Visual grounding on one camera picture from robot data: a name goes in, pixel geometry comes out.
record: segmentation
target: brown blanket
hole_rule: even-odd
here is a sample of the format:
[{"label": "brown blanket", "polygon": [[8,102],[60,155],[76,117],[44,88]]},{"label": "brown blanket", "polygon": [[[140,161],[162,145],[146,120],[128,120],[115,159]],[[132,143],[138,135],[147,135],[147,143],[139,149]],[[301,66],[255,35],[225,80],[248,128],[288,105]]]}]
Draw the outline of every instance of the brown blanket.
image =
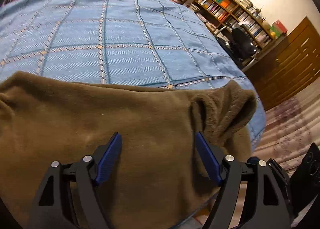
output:
[{"label": "brown blanket", "polygon": [[0,84],[1,198],[25,226],[50,163],[79,161],[119,132],[120,160],[99,188],[103,208],[116,229],[166,229],[216,191],[194,151],[194,133],[246,160],[245,125],[255,106],[253,91],[234,81],[215,90],[168,90],[17,72]]}]

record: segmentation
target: blue gripper pad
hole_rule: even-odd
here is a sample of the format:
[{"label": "blue gripper pad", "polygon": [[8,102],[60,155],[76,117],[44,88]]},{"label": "blue gripper pad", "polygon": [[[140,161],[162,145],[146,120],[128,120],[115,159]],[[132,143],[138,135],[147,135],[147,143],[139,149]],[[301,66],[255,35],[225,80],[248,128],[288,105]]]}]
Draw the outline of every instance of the blue gripper pad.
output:
[{"label": "blue gripper pad", "polygon": [[195,145],[210,180],[215,185],[221,186],[223,179],[220,174],[220,164],[200,132],[198,132],[195,136]]},{"label": "blue gripper pad", "polygon": [[97,165],[97,176],[95,178],[95,182],[98,186],[108,180],[112,168],[121,152],[121,148],[121,135],[116,133],[114,134],[112,141],[108,143],[108,148]]}]

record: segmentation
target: checkered bedspread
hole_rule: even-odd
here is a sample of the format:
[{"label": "checkered bedspread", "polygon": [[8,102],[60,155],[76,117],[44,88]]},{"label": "checkered bedspread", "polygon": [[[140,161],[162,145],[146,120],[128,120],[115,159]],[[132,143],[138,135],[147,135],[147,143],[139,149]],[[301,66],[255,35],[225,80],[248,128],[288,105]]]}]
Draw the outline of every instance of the checkered bedspread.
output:
[{"label": "checkered bedspread", "polygon": [[[0,81],[26,71],[67,82],[254,89],[205,25],[169,0],[17,0],[0,9]],[[259,97],[253,148],[266,124]]]}]

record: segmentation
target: wooden bookshelf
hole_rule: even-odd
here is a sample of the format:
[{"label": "wooden bookshelf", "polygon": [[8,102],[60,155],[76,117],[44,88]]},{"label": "wooden bookshelf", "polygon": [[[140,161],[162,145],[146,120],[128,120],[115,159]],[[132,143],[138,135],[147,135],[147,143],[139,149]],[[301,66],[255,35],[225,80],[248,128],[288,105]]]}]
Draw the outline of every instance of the wooden bookshelf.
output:
[{"label": "wooden bookshelf", "polygon": [[[207,13],[212,16],[212,20],[209,20],[208,18],[207,20],[214,24],[217,29],[226,25],[232,25],[242,29],[250,37],[258,50],[265,49],[265,47],[274,40],[270,35],[270,32],[264,28],[262,22],[257,20],[250,11],[244,8],[241,3],[236,0],[195,0],[194,3],[196,6],[200,6],[201,9],[206,10]],[[227,15],[219,18],[221,17],[221,12],[224,13],[223,11],[227,12]],[[238,23],[244,19],[250,22],[250,28],[247,26],[239,26]]]},{"label": "wooden bookshelf", "polygon": [[[200,3],[198,3],[197,1],[195,1],[195,3],[198,5],[198,6],[201,6],[203,9],[205,9],[208,13],[210,13],[210,11],[208,11],[203,5],[201,5]],[[214,17],[216,20],[219,21],[220,24],[222,24],[224,26],[224,23],[219,20],[215,15],[213,15],[212,13],[210,13],[212,17]]]}]

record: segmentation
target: wooden cabinet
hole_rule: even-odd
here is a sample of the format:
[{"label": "wooden cabinet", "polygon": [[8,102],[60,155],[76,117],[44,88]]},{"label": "wooden cabinet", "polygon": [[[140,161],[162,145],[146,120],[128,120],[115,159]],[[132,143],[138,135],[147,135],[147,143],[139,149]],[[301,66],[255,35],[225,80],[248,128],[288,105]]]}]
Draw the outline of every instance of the wooden cabinet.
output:
[{"label": "wooden cabinet", "polygon": [[246,75],[265,110],[320,77],[320,36],[309,19],[305,17],[281,43],[246,71]]}]

